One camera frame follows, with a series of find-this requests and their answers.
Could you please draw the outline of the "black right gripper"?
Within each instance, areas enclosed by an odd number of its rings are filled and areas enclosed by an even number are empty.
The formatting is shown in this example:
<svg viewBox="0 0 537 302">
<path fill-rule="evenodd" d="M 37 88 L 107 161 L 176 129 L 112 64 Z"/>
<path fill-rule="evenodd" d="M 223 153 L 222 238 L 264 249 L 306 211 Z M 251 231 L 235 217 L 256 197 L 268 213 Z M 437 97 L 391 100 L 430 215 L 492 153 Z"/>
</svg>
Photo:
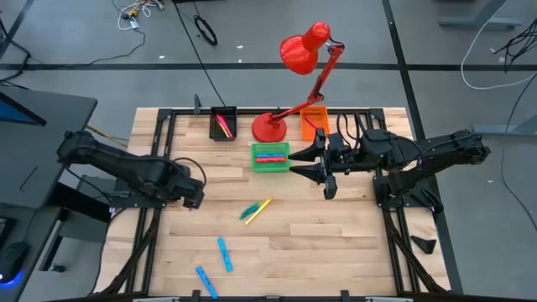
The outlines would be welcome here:
<svg viewBox="0 0 537 302">
<path fill-rule="evenodd" d="M 291 166 L 289 170 L 306 177 L 317 184 L 324 183 L 324 198 L 332 200 L 336 196 L 337 184 L 334 173 L 349 174 L 356 168 L 357 150 L 351 148 L 341 133 L 326 134 L 323 128 L 315 131 L 315 141 L 303 150 L 288 156 L 290 160 L 320 162 L 311 165 Z"/>
</svg>

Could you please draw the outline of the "teal highlighter marker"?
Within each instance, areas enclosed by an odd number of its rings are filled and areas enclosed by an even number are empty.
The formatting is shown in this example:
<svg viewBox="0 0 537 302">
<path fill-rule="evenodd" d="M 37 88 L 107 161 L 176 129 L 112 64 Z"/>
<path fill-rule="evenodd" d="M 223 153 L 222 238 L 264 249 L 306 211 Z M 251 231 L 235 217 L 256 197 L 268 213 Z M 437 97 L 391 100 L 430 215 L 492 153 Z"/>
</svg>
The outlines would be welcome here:
<svg viewBox="0 0 537 302">
<path fill-rule="evenodd" d="M 246 210 L 242 212 L 242 214 L 239 216 L 240 220 L 244 220 L 253 213 L 255 213 L 260 207 L 260 204 L 258 202 L 252 203 Z"/>
</svg>

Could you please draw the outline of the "orange plastic basket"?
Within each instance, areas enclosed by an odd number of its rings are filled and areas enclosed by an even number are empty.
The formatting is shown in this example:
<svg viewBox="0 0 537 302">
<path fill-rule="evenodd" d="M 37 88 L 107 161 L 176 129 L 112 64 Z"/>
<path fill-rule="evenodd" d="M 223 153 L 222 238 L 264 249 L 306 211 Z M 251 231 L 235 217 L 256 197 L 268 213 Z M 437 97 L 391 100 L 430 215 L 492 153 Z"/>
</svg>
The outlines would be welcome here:
<svg viewBox="0 0 537 302">
<path fill-rule="evenodd" d="M 330 124 L 328 120 L 328 110 L 325 106 L 310 106 L 300 111 L 300 126 L 301 137 L 304 141 L 311 141 L 314 139 L 315 131 L 317 128 L 313 128 L 304 117 L 309 117 L 315 122 L 318 128 L 323 128 L 326 133 L 330 131 Z"/>
</svg>

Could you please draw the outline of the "green plastic basket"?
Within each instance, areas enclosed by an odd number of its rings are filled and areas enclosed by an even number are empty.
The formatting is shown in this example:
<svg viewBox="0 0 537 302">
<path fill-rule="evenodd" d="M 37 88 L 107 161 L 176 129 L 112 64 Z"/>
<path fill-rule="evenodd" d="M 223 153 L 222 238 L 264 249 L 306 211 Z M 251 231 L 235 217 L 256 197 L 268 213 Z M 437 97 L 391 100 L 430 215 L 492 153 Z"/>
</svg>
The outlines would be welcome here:
<svg viewBox="0 0 537 302">
<path fill-rule="evenodd" d="M 285 153 L 286 162 L 282 163 L 256 163 L 255 154 L 257 153 Z M 287 142 L 279 143 L 252 143 L 251 145 L 251 168 L 255 172 L 284 172 L 290 167 L 289 144 Z"/>
</svg>

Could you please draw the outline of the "red desk lamp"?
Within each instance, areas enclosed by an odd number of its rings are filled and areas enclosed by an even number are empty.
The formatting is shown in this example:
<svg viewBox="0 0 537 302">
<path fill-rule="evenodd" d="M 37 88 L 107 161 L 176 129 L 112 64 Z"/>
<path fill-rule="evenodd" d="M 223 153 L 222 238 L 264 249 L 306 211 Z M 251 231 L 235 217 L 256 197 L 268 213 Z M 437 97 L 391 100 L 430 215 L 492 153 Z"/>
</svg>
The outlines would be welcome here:
<svg viewBox="0 0 537 302">
<path fill-rule="evenodd" d="M 322 72 L 317 76 L 315 84 L 306 100 L 299 105 L 281 113 L 263 113 L 257 116 L 252 124 L 253 137 L 260 143 L 275 143 L 284 139 L 287 132 L 285 118 L 307 107 L 324 100 L 321 88 L 329 74 L 345 50 L 342 42 L 331 37 L 328 23 L 313 23 L 304 34 L 289 36 L 279 46 L 279 55 L 284 65 L 296 74 L 309 75 L 318 64 L 319 51 L 326 47 L 330 55 Z"/>
</svg>

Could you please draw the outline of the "black plastic basket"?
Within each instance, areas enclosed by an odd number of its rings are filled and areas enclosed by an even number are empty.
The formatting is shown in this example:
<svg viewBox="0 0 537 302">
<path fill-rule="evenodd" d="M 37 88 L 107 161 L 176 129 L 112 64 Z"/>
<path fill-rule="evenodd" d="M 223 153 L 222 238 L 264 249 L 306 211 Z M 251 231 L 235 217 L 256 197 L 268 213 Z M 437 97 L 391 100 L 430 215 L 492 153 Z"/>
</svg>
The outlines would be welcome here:
<svg viewBox="0 0 537 302">
<path fill-rule="evenodd" d="M 230 132 L 232 138 L 227 138 L 217 124 L 217 120 L 223 121 Z M 210 114 L 209 138 L 217 141 L 233 141 L 237 136 L 237 108 L 236 107 L 212 107 Z"/>
</svg>

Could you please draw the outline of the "black office desk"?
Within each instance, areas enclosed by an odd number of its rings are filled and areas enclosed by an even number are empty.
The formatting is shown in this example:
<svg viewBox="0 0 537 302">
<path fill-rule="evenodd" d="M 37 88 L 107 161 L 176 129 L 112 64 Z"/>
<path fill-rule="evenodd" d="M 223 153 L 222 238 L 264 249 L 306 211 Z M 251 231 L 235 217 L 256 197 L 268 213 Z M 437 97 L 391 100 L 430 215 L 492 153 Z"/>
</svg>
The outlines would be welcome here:
<svg viewBox="0 0 537 302">
<path fill-rule="evenodd" d="M 43 118 L 46 124 L 0 121 L 0 205 L 38 209 L 63 173 L 56 151 L 65 133 L 85 129 L 97 100 L 11 87 L 0 87 L 1 95 Z"/>
</svg>

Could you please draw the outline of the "computer monitor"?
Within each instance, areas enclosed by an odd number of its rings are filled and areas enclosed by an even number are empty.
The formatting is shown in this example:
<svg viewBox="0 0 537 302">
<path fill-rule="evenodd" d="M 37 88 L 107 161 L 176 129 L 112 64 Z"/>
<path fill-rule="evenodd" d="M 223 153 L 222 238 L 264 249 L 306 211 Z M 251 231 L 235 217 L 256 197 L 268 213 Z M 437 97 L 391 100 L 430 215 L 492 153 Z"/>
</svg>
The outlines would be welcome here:
<svg viewBox="0 0 537 302">
<path fill-rule="evenodd" d="M 42 117 L 3 92 L 0 92 L 0 121 L 39 126 L 45 126 L 47 123 Z"/>
</svg>

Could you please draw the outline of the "black computer mouse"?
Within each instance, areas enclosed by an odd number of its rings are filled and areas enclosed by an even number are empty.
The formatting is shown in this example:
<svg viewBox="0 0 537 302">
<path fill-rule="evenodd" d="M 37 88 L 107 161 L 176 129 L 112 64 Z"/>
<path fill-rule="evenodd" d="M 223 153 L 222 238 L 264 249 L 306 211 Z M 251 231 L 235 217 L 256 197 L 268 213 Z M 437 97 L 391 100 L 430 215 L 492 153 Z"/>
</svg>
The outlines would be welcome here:
<svg viewBox="0 0 537 302">
<path fill-rule="evenodd" d="M 7 284 L 15 279 L 29 251 L 26 242 L 10 244 L 0 253 L 0 284 Z"/>
</svg>

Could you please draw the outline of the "grey desk foot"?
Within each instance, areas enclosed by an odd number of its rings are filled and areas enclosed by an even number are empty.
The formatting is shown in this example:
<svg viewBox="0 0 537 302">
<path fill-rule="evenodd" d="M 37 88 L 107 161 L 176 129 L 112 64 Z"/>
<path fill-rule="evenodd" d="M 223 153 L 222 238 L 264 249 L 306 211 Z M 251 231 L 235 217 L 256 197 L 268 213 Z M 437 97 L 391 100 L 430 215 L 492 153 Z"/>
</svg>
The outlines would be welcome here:
<svg viewBox="0 0 537 302">
<path fill-rule="evenodd" d="M 489 0 L 482 10 L 475 16 L 442 17 L 439 25 L 453 28 L 513 30 L 523 22 L 516 18 L 497 17 L 496 14 L 503 8 L 508 0 Z"/>
<path fill-rule="evenodd" d="M 473 131 L 482 135 L 537 138 L 537 115 L 514 125 L 509 122 L 506 124 L 474 124 Z"/>
</svg>

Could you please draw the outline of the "black metal table frame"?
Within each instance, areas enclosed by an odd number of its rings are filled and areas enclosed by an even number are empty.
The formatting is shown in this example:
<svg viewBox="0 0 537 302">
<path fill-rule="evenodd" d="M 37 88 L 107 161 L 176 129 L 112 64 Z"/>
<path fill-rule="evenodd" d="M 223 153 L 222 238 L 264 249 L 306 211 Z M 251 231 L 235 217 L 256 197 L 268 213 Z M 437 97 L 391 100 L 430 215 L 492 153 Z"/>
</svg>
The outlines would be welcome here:
<svg viewBox="0 0 537 302">
<path fill-rule="evenodd" d="M 206 180 L 197 211 L 180 203 L 159 216 L 156 243 L 140 259 L 129 288 L 151 295 L 188 295 L 203 290 L 202 266 L 220 296 L 392 295 L 424 290 L 416 272 L 388 239 L 373 193 L 373 175 L 338 175 L 335 199 L 291 172 L 251 168 L 252 108 L 238 112 L 231 142 L 209 138 L 210 113 L 176 108 L 137 110 L 128 149 L 134 154 L 182 158 Z M 252 203 L 270 204 L 247 226 L 239 216 Z M 217 238 L 232 261 L 226 271 Z"/>
</svg>

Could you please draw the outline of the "black desk leg frame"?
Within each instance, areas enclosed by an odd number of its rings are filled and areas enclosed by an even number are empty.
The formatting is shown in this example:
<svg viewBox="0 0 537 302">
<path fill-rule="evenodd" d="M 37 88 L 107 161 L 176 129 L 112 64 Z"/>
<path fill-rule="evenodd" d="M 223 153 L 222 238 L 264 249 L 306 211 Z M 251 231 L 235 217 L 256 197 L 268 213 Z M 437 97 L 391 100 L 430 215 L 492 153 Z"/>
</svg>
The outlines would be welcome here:
<svg viewBox="0 0 537 302">
<path fill-rule="evenodd" d="M 110 207 L 95 198 L 58 183 L 49 204 L 60 211 L 44 248 L 39 271 L 64 272 L 65 266 L 55 263 L 55 255 L 65 238 L 81 242 L 102 242 L 111 220 Z"/>
</svg>

